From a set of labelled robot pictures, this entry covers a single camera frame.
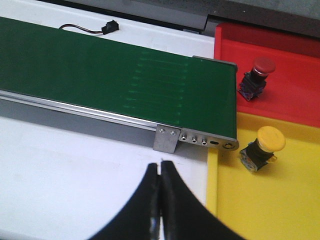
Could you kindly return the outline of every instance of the screw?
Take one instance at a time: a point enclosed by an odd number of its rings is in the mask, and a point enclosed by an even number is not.
[[[223,145],[223,147],[225,149],[233,149],[234,148],[234,146],[231,143],[226,143],[225,145]]]

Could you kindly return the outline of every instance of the yellow tray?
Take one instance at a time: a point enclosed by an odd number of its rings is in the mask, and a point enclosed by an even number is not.
[[[273,126],[286,137],[277,161],[250,173],[239,151]],[[240,147],[208,154],[207,208],[249,240],[320,239],[320,128],[237,114]]]

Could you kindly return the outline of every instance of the black connector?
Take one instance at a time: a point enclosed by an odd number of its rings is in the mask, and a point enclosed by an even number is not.
[[[115,20],[108,21],[105,24],[105,26],[103,26],[101,28],[101,30],[102,30],[102,34],[106,35],[106,34],[109,34],[109,33],[112,33],[114,31],[119,30],[119,24]]]

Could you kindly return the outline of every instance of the gray surface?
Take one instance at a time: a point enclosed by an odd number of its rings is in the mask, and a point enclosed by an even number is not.
[[[289,14],[320,20],[320,0],[231,0]]]
[[[239,21],[320,38],[320,0],[64,0],[156,21],[194,28],[211,35],[208,17]]]

